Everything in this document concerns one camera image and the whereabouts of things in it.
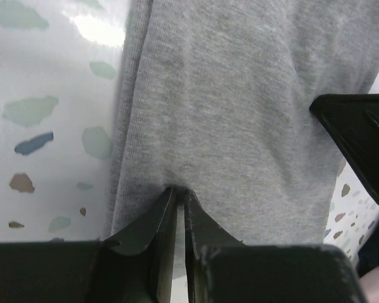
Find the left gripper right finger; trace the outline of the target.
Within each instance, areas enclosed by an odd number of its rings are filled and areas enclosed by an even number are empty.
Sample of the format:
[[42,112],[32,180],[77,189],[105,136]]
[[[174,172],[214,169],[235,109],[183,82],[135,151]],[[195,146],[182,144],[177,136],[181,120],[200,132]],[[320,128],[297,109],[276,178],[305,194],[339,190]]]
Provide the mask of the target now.
[[326,244],[247,246],[183,195],[190,302],[367,302],[346,255]]

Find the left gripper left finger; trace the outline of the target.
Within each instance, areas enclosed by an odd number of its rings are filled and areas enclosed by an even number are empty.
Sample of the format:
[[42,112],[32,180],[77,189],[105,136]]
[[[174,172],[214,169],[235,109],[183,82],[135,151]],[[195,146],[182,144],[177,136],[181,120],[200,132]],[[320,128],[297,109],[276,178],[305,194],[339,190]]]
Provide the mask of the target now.
[[176,191],[104,241],[0,243],[0,302],[169,302]]

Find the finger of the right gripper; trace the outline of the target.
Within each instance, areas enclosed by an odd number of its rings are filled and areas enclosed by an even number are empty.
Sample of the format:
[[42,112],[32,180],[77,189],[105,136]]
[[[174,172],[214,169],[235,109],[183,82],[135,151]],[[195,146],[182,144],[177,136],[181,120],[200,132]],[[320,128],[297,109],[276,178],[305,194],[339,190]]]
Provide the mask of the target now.
[[379,205],[379,94],[321,95],[310,112]]

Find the grey tank top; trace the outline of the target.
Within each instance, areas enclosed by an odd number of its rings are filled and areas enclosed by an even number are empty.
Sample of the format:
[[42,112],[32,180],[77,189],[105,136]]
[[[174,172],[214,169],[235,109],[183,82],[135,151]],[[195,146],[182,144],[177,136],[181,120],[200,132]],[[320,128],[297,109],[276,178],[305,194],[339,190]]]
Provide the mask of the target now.
[[341,155],[309,107],[367,93],[379,1],[133,1],[105,236],[192,189],[251,245],[320,243]]

